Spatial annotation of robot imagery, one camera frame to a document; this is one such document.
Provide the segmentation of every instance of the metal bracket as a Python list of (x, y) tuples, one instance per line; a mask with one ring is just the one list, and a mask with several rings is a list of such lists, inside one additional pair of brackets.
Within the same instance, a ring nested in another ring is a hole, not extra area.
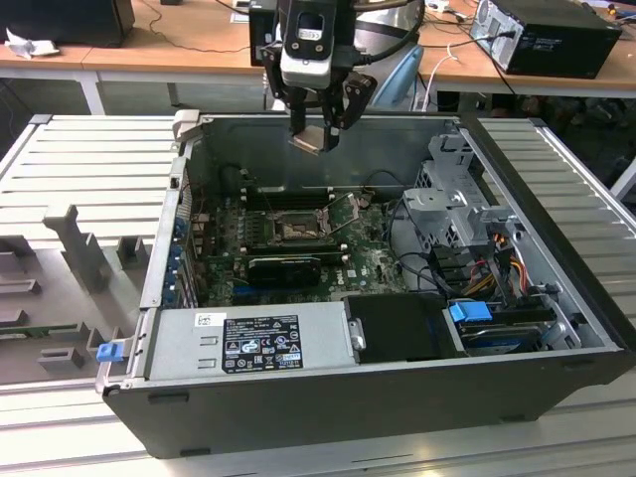
[(185, 142), (201, 134), (199, 109), (181, 109), (172, 121), (172, 133), (175, 141)]

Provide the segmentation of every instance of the warning label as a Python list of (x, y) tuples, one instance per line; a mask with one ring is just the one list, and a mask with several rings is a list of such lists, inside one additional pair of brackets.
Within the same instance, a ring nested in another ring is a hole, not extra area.
[(223, 342), (226, 373), (302, 368), (297, 315), (226, 319)]

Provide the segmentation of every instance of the floor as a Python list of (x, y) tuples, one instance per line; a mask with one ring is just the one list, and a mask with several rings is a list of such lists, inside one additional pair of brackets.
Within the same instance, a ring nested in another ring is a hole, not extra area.
[[(262, 89), (257, 85), (179, 84), (178, 89), (184, 107), (207, 112), (262, 110)], [(167, 86), (161, 83), (108, 82), (103, 86), (103, 99), (110, 114), (172, 114), (177, 110), (170, 105)], [(479, 99), (477, 94), (462, 95), (460, 110), (474, 110)], [(551, 98), (542, 116), (574, 154), (597, 177), (611, 185), (635, 154), (633, 142), (630, 148), (629, 141), (636, 140), (636, 101), (627, 103), (620, 126), (607, 121), (604, 109), (597, 106), (591, 105), (582, 125), (578, 126), (571, 125), (567, 119), (576, 107), (571, 99)], [(34, 113), (88, 114), (88, 108), (76, 82), (5, 80), (0, 83), (0, 157)], [(636, 203), (636, 198), (632, 198), (634, 194), (627, 202)]]

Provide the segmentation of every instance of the desk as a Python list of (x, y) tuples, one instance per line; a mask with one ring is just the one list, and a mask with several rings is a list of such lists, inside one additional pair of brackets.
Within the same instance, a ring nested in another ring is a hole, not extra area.
[[(237, 50), (249, 44), (247, 24), (231, 24), (230, 10), (214, 0), (188, 0), (181, 6), (161, 6), (145, 0), (162, 12), (154, 24), (172, 42), (201, 49)], [(238, 53), (199, 53), (175, 48), (150, 32), (157, 14), (143, 0), (132, 0), (135, 27), (120, 49), (62, 47), (58, 57), (26, 61), (8, 50), (0, 51), (0, 78), (76, 80), (80, 83), (92, 114), (104, 114), (100, 96), (103, 81), (147, 81), (169, 85), (171, 102), (179, 102), (174, 83), (256, 85), (262, 69), (249, 64), (247, 49)], [(452, 0), (459, 11), (472, 14), (471, 0)], [(450, 15), (443, 19), (453, 20)], [(428, 24), (420, 42), (446, 45), (467, 39), (457, 27)], [(445, 62), (437, 71), (433, 91), (508, 92), (488, 57), (476, 45), (458, 47), (459, 62)], [(428, 78), (445, 55), (444, 49), (427, 49), (420, 72)], [(507, 77), (519, 94), (591, 97), (636, 97), (636, 40), (619, 41), (596, 79)]]
[[(451, 0), (457, 11), (472, 15), (472, 0)], [(451, 15), (439, 17), (455, 21)], [(631, 40), (619, 40), (596, 79), (568, 79), (548, 77), (508, 76), (506, 81), (518, 94), (547, 96), (636, 97), (636, 28), (630, 28)], [(468, 40), (457, 27), (432, 25), (423, 27), (422, 45), (447, 45)], [(435, 73), (433, 86), (443, 91), (499, 92), (510, 91), (497, 74), (488, 56), (475, 44), (452, 50), (459, 62), (444, 62)], [(428, 79), (433, 68), (446, 56), (445, 49), (426, 49), (419, 72)]]

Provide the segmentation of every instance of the side panel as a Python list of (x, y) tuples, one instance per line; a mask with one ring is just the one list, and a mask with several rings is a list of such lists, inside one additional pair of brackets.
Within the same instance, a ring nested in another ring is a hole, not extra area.
[(158, 458), (537, 419), (631, 367), (622, 352), (205, 387), (111, 390), (105, 402)]

